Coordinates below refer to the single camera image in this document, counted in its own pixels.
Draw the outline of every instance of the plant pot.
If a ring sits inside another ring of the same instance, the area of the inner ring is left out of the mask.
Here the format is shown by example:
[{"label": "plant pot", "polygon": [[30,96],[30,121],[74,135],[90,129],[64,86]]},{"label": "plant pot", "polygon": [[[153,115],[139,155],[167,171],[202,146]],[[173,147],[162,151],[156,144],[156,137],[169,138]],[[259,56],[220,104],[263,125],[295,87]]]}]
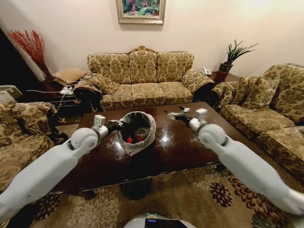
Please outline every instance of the plant pot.
[{"label": "plant pot", "polygon": [[233,67],[232,64],[225,64],[225,63],[221,63],[219,66],[219,72],[221,72],[222,74],[228,74],[229,70]]},{"label": "plant pot", "polygon": [[226,79],[226,76],[229,73],[229,70],[233,67],[233,65],[231,64],[225,64],[225,63],[221,63],[219,66],[219,70],[217,72],[217,75],[214,78],[214,81],[219,83],[219,82],[224,82]]}]

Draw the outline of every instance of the white plastic bag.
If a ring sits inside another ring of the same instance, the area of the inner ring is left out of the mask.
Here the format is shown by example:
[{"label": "white plastic bag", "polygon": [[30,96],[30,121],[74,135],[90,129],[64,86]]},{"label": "white plastic bag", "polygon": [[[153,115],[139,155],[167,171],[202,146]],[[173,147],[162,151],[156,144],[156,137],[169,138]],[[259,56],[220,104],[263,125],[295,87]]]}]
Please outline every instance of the white plastic bag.
[{"label": "white plastic bag", "polygon": [[123,140],[124,137],[121,131],[117,131],[117,140],[129,156],[133,156],[139,151],[147,148],[155,140],[156,122],[150,114],[147,114],[145,112],[130,112],[119,121],[128,124],[136,121],[145,121],[150,126],[150,132],[147,138],[144,141],[137,142],[134,144],[125,142]]}]

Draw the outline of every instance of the sofa armrest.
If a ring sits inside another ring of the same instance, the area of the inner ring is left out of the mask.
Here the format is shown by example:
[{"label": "sofa armrest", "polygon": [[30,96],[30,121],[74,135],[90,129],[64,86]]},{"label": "sofa armrest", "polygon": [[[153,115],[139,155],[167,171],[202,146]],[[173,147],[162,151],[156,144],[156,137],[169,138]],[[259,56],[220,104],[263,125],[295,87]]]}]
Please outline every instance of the sofa armrest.
[{"label": "sofa armrest", "polygon": [[219,111],[233,101],[237,88],[238,82],[219,83],[211,90],[209,104]]},{"label": "sofa armrest", "polygon": [[101,112],[100,101],[103,98],[100,86],[95,84],[91,74],[84,76],[74,87],[76,95],[82,107],[82,113]]},{"label": "sofa armrest", "polygon": [[214,86],[214,82],[210,78],[196,70],[186,71],[181,79],[181,83],[193,94],[195,94],[202,87],[211,90],[211,88]]}]

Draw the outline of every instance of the painting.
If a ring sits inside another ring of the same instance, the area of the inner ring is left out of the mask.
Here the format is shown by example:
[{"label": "painting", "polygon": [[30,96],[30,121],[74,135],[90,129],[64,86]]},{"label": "painting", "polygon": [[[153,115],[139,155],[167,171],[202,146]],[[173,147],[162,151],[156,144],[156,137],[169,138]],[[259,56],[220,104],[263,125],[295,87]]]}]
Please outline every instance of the painting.
[{"label": "painting", "polygon": [[163,24],[166,0],[116,0],[119,23]]}]

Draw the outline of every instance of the screen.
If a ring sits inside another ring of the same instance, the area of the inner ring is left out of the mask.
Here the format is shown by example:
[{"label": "screen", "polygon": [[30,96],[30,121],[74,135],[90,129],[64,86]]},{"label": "screen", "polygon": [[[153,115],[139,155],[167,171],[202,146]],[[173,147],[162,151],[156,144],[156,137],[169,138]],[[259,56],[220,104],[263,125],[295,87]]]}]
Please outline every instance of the screen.
[{"label": "screen", "polygon": [[146,218],[144,228],[187,228],[179,220]]}]

